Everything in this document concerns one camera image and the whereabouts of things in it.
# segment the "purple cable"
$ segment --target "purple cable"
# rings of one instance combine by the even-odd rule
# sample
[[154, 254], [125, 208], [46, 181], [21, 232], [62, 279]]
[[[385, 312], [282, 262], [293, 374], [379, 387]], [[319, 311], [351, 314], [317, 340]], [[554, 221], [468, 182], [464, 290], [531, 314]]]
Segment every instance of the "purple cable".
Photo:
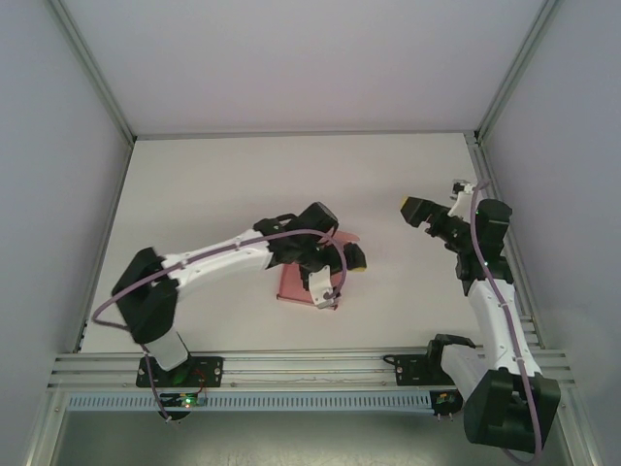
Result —
[[[226, 245], [226, 246], [223, 246], [221, 248], [217, 248], [215, 250], [207, 250], [205, 252], [201, 252], [200, 254], [196, 254], [196, 255], [190, 257], [189, 259], [187, 259], [185, 263], [186, 264], [193, 264], [196, 261], [205, 259], [205, 258], [210, 257], [212, 255], [222, 254], [223, 252], [226, 252], [228, 250], [235, 250], [235, 249], [238, 249], [238, 248], [242, 248], [244, 246], [254, 245], [256, 243], [263, 243], [264, 241], [278, 240], [280, 238], [287, 238], [289, 236], [297, 236], [297, 235], [315, 235], [315, 236], [320, 236], [321, 238], [323, 238], [326, 241], [328, 241], [328, 243], [331, 243], [335, 247], [337, 252], [339, 253], [339, 257], [341, 258], [341, 264], [342, 264], [342, 269], [343, 269], [342, 273], [341, 273], [341, 279], [339, 280], [337, 285], [334, 287], [334, 289], [332, 291], [332, 294], [326, 293], [323, 296], [326, 299], [336, 298], [337, 296], [339, 296], [339, 293], [341, 292], [341, 289], [343, 288], [343, 285], [345, 283], [345, 277], [347, 275], [347, 260], [345, 259], [345, 254], [343, 252], [343, 248], [341, 247], [339, 242], [337, 240], [335, 240], [329, 234], [324, 233], [324, 232], [319, 231], [319, 230], [311, 230], [311, 229], [308, 229], [308, 228], [303, 228], [303, 229], [293, 230], [293, 231], [284, 231], [282, 233], [276, 233], [274, 235], [260, 236], [260, 237], [257, 237], [257, 238], [252, 238], [250, 240], [241, 241], [239, 244], [233, 243], [231, 245]], [[114, 295], [112, 298], [108, 299], [104, 304], [99, 306], [95, 310], [95, 312], [93, 313], [93, 315], [92, 315], [92, 317], [90, 319], [94, 323], [97, 323], [99, 325], [104, 325], [106, 327], [111, 327], [111, 328], [117, 328], [119, 330], [125, 330], [125, 331], [128, 332], [129, 331], [129, 327], [127, 327], [127, 325], [123, 325], [121, 323], [115, 323], [115, 322], [108, 322], [106, 320], [101, 320], [99, 318], [99, 316], [106, 309], [108, 309], [112, 304], [114, 304], [119, 299], [127, 296], [132, 291], [135, 291], [136, 289], [140, 288], [141, 286], [144, 286], [145, 284], [151, 283], [151, 282], [153, 282], [153, 281], [155, 281], [157, 279], [160, 279], [160, 278], [162, 278], [162, 277], [170, 274], [171, 272], [174, 272], [174, 271], [176, 271], [176, 270], [178, 270], [178, 269], [180, 269], [182, 267], [184, 267], [184, 265], [181, 262], [178, 262], [177, 264], [171, 265], [170, 267], [167, 267], [167, 268], [165, 268], [163, 270], [160, 270], [159, 272], [155, 272], [154, 274], [151, 274], [148, 277], [144, 277], [143, 279], [138, 280], [137, 282], [130, 284], [129, 286], [127, 286], [126, 288], [121, 290], [119, 293]], [[151, 391], [153, 392], [153, 396], [155, 397], [155, 401], [157, 402], [158, 408], [160, 409], [162, 415], [166, 419], [166, 422], [168, 422], [171, 419], [171, 417], [168, 415], [168, 413], [164, 409], [164, 406], [162, 405], [162, 401], [160, 400], [159, 395], [157, 394], [157, 389], [155, 388], [155, 381], [153, 380], [153, 372], [151, 370], [151, 364], [150, 364], [150, 361], [149, 361], [148, 355], [147, 355], [147, 353], [148, 353], [147, 347], [145, 347], [144, 345], [141, 345], [141, 348], [143, 349], [143, 352], [145, 353], [145, 360], [147, 362], [148, 381], [150, 382], [150, 385], [151, 385]]]
[[528, 409], [531, 413], [531, 422], [533, 423], [533, 431], [535, 433], [535, 455], [529, 461], [523, 461], [516, 457], [513, 453], [511, 453], [508, 449], [503, 449], [505, 454], [515, 461], [517, 464], [521, 465], [533, 465], [537, 464], [541, 456], [542, 439], [541, 439], [541, 427], [539, 425], [539, 417], [537, 416], [537, 407], [535, 406], [535, 399], [533, 398], [533, 391], [531, 390], [531, 384], [528, 380], [528, 373], [526, 371], [526, 365], [524, 364], [524, 359], [522, 357], [522, 349], [520, 348], [519, 342], [517, 341], [517, 331], [515, 330], [515, 325], [513, 324], [513, 319], [511, 318], [511, 312], [508, 308], [508, 303], [503, 296], [503, 293], [499, 290], [496, 282], [494, 281], [494, 277], [492, 273], [489, 271], [489, 268], [486, 265], [485, 258], [483, 257], [483, 253], [481, 252], [481, 248], [478, 245], [478, 239], [476, 237], [476, 198], [478, 197], [478, 193], [489, 184], [488, 180], [483, 180], [479, 182], [473, 191], [473, 200], [470, 208], [470, 233], [473, 239], [474, 253], [476, 253], [476, 258], [478, 262], [481, 264], [481, 268], [483, 269], [483, 273], [485, 277], [489, 281], [489, 284], [494, 291], [494, 294], [498, 298], [501, 307], [505, 311], [505, 317], [507, 318], [507, 326], [508, 332], [511, 337], [511, 343], [513, 344], [513, 351], [515, 352], [515, 358], [517, 365], [520, 369], [520, 376], [522, 377], [522, 382], [524, 383], [524, 391], [526, 392], [526, 401], [528, 403]]

